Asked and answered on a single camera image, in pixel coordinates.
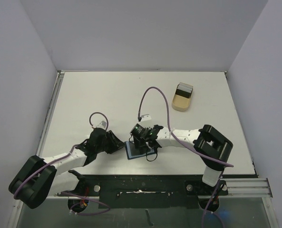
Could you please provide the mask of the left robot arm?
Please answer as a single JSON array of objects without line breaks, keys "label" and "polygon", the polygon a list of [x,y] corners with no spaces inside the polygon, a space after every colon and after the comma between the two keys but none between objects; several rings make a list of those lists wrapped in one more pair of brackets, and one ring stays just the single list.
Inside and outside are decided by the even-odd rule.
[{"label": "left robot arm", "polygon": [[76,168],[87,166],[101,152],[113,154],[124,146],[112,131],[95,128],[89,138],[73,145],[69,152],[46,158],[29,157],[11,181],[9,192],[31,209],[48,196],[66,191],[80,195],[85,191],[86,178]]}]

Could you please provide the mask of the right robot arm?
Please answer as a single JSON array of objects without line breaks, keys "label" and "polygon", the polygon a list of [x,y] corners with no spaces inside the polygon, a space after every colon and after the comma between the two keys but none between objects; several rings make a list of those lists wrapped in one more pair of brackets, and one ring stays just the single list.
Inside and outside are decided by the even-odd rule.
[{"label": "right robot arm", "polygon": [[164,147],[181,147],[199,155],[205,163],[200,182],[205,194],[212,194],[225,168],[233,167],[227,162],[233,143],[211,125],[196,130],[169,130],[160,125],[145,128],[136,124],[130,134],[135,148],[143,154]]}]

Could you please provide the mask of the blue card holder wallet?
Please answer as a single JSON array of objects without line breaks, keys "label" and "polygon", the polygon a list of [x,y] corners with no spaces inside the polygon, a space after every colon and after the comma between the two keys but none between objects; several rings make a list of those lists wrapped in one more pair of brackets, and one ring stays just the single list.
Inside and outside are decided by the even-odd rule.
[{"label": "blue card holder wallet", "polygon": [[153,149],[145,149],[144,151],[141,149],[137,149],[135,145],[132,142],[126,141],[125,142],[125,150],[126,150],[126,156],[128,160],[141,158],[141,157],[147,157],[149,155],[154,155],[156,152]]}]

